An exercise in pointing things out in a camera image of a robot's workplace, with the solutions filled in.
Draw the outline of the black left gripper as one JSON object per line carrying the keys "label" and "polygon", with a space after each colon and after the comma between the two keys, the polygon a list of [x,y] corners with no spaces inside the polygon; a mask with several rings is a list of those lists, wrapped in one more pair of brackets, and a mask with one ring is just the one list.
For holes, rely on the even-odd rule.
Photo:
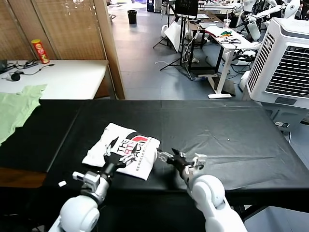
{"label": "black left gripper", "polygon": [[109,143],[108,146],[106,146],[106,151],[104,153],[105,164],[100,170],[101,177],[112,178],[118,169],[127,167],[137,158],[138,144],[133,147],[133,149],[130,151],[130,154],[124,156],[120,156],[119,154],[113,152],[112,149],[118,139],[119,137],[116,137]]}

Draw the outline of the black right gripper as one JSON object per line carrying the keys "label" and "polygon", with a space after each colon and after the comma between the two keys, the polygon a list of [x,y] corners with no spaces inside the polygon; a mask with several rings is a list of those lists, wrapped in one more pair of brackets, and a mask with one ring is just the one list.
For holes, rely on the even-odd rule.
{"label": "black right gripper", "polygon": [[161,150],[160,148],[157,149],[157,157],[167,164],[173,165],[177,171],[179,172],[179,175],[183,174],[183,171],[186,167],[192,167],[193,162],[188,162],[186,160],[186,155],[184,152],[177,150],[175,148],[172,148],[172,154],[166,151]]}

